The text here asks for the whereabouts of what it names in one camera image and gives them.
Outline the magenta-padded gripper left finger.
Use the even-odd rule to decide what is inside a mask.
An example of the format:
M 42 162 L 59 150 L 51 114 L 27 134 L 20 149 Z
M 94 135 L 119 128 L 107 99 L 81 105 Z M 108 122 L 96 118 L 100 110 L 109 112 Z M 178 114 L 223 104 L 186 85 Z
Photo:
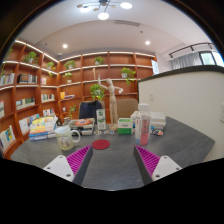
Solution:
M 67 157 L 63 155 L 57 156 L 44 167 L 44 170 L 77 185 L 81 185 L 92 155 L 93 148 L 89 145 L 73 152 Z

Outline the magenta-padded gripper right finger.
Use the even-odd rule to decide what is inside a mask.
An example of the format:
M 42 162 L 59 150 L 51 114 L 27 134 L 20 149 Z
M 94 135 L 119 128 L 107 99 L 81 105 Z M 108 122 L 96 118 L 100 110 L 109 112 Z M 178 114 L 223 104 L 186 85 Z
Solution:
M 181 167 L 167 155 L 158 156 L 138 145 L 134 156 L 145 185 L 181 170 Z

